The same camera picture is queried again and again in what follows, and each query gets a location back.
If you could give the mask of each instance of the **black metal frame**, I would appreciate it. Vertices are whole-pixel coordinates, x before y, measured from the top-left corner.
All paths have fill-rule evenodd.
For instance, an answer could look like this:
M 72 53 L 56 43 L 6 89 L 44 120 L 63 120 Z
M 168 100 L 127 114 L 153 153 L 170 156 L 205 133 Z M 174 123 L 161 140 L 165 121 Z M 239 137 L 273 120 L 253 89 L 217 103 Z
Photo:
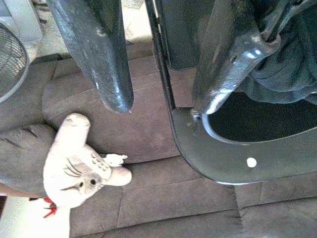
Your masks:
M 158 58 L 168 116 L 176 145 L 186 162 L 197 172 L 224 184 L 244 184 L 304 174 L 317 170 L 317 128 L 282 139 L 259 143 L 225 143 L 212 138 L 191 108 L 175 106 L 164 55 L 160 15 L 153 0 L 145 0 Z M 247 158 L 256 158 L 254 168 Z

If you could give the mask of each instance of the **plush toy ear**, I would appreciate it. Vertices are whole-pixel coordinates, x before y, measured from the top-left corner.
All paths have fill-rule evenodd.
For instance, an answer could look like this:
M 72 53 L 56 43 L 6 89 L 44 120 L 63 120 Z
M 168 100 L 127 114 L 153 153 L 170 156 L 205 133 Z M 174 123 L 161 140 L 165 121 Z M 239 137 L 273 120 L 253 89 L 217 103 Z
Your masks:
M 87 117 L 78 113 L 68 115 L 56 134 L 51 151 L 63 155 L 76 153 L 85 146 L 89 129 Z

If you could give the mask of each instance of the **black fabric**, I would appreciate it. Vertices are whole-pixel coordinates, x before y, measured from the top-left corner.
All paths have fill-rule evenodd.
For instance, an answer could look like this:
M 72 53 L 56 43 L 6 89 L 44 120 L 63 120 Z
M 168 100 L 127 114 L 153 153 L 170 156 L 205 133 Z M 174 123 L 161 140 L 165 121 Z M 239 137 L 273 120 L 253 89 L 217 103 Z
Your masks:
M 215 132 L 227 139 L 266 141 L 316 127 L 317 106 L 305 100 L 291 104 L 259 103 L 244 93 L 232 93 L 209 120 Z
M 317 91 L 317 6 L 293 17 L 282 44 L 237 89 L 258 102 L 293 103 Z

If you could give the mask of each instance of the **white object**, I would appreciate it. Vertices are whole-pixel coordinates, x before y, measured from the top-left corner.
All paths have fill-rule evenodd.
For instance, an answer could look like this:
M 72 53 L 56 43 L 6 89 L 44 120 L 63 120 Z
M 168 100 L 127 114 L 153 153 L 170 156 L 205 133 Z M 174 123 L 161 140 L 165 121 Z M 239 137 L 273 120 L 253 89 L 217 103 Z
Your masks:
M 111 167 L 86 144 L 90 122 L 70 114 L 60 126 L 44 165 L 44 188 L 57 206 L 77 207 L 105 185 L 123 186 L 132 179 L 123 167 L 126 155 L 110 156 Z
M 247 159 L 247 165 L 250 168 L 254 168 L 257 165 L 257 160 L 255 158 L 250 157 Z
M 30 0 L 0 0 L 0 3 L 7 9 L 0 15 L 0 22 L 21 42 L 42 38 L 41 26 Z

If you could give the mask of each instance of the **dark cloth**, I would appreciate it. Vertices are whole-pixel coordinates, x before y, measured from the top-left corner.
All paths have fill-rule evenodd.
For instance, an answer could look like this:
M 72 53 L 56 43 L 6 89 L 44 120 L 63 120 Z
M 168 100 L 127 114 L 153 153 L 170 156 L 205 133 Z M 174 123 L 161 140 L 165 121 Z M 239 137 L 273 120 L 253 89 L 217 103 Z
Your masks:
M 242 82 L 245 92 L 258 102 L 293 103 L 317 91 L 317 6 L 293 17 L 280 33 L 282 44 Z

